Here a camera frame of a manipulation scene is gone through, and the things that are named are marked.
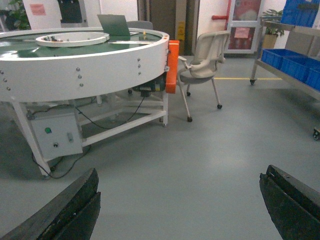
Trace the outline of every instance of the glass door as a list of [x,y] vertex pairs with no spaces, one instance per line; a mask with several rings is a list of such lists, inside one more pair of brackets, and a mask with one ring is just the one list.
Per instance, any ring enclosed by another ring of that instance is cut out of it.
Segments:
[[253,54],[259,43],[260,16],[264,0],[232,0],[227,30],[231,32],[229,54]]

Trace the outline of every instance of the yellow sign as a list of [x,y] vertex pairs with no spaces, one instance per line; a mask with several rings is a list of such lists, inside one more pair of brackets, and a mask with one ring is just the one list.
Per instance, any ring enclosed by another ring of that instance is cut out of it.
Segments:
[[177,32],[177,40],[184,41],[186,33],[186,22],[179,21],[178,22],[178,32]]

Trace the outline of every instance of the laptop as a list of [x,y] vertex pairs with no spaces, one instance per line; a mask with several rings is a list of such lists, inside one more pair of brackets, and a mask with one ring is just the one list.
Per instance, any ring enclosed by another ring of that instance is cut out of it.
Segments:
[[98,14],[104,33],[111,36],[132,36],[139,32],[130,32],[125,15]]

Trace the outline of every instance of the yellow floor line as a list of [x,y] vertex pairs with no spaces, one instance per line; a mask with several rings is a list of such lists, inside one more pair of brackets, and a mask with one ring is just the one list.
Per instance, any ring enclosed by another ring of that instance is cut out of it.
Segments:
[[[215,77],[217,80],[250,80],[249,77]],[[278,77],[258,77],[257,80],[281,80]]]

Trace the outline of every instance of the blue plastic bin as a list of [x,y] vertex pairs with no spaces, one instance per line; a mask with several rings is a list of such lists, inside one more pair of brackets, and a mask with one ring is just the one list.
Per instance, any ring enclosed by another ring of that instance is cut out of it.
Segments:
[[298,13],[297,9],[284,9],[280,22],[282,24],[297,25],[296,16]]
[[320,91],[320,67],[310,68],[305,84]]
[[305,0],[286,0],[284,9],[285,10],[294,10],[297,9],[299,4],[303,4]]
[[316,9],[298,10],[295,16],[295,25],[312,28],[317,13]]
[[320,3],[320,0],[287,0],[281,18],[282,24],[296,25],[312,28],[316,19],[318,9],[299,9],[300,4],[313,5]]
[[306,57],[306,56],[288,49],[263,49],[261,61],[280,70],[283,57]]
[[310,68],[320,68],[320,61],[309,57],[284,57],[280,70],[305,83]]

